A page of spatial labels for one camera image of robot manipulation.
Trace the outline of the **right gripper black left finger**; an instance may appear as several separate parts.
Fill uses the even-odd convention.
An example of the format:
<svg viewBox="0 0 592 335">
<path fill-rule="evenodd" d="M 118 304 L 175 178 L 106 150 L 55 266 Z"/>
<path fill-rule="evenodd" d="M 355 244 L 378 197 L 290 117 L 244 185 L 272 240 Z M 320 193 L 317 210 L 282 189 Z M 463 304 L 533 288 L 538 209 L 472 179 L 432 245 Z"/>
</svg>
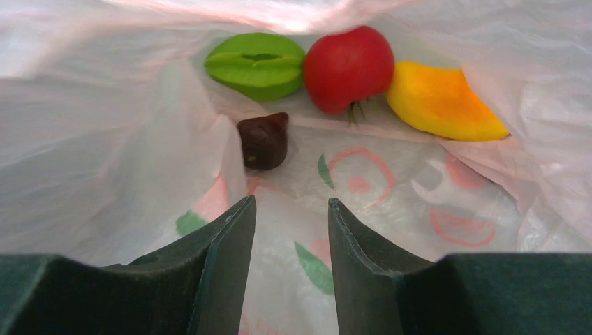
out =
<svg viewBox="0 0 592 335">
<path fill-rule="evenodd" d="M 127 265 L 1 256 L 2 334 L 237 334 L 256 225 L 248 196 Z"/>
</svg>

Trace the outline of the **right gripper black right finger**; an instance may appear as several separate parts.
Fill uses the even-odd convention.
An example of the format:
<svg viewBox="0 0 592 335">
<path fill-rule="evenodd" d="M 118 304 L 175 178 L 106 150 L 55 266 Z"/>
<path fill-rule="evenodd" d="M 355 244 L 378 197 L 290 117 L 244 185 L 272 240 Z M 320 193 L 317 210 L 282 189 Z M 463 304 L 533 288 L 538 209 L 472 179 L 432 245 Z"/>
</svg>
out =
<svg viewBox="0 0 592 335">
<path fill-rule="evenodd" d="M 340 334 L 590 334 L 588 253 L 427 261 L 328 202 Z"/>
</svg>

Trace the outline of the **pink plastic bag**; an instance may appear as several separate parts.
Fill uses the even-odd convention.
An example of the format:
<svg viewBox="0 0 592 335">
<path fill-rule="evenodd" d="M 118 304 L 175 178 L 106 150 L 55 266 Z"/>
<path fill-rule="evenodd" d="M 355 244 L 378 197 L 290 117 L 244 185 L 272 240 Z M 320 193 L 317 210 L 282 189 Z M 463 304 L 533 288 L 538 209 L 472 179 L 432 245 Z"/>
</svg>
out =
<svg viewBox="0 0 592 335">
<path fill-rule="evenodd" d="M 308 43 L 368 19 L 402 59 L 460 64 L 511 136 L 437 140 L 382 108 L 346 131 L 301 95 L 279 103 L 303 123 L 296 154 L 257 189 L 240 332 L 338 332 L 333 296 L 295 247 L 328 249 L 332 189 L 317 160 L 352 146 L 376 152 L 399 183 L 362 210 L 376 193 L 347 193 L 345 179 L 381 177 L 349 157 L 333 188 L 407 251 L 589 252 L 590 1 L 2 1 L 1 247 L 106 265 L 175 240 L 173 221 L 216 177 L 229 201 L 246 194 L 229 114 L 263 111 L 205 78 L 207 47 L 257 28 Z"/>
</svg>

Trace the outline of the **orange yellow fake mango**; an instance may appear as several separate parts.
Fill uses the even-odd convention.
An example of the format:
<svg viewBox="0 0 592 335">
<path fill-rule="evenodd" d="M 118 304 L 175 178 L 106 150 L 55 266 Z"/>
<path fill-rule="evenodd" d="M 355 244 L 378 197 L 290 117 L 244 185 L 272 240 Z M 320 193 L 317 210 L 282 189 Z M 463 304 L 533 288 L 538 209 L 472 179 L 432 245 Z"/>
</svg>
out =
<svg viewBox="0 0 592 335">
<path fill-rule="evenodd" d="M 400 120 L 419 131 L 466 142 L 501 140 L 509 135 L 471 90 L 460 69 L 401 61 L 385 97 Z"/>
</svg>

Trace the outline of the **red fake tomato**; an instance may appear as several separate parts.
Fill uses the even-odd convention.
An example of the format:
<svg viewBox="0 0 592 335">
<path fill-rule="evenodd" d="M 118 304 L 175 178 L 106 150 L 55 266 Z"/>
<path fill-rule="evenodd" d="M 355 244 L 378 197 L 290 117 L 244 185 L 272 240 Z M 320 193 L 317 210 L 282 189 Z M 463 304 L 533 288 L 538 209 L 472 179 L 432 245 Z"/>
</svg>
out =
<svg viewBox="0 0 592 335">
<path fill-rule="evenodd" d="M 346 112 L 351 124 L 357 123 L 354 109 L 364 117 L 360 103 L 386 92 L 394 72 L 390 43 L 369 26 L 323 36 L 310 47 L 302 66 L 313 104 L 326 114 Z"/>
</svg>

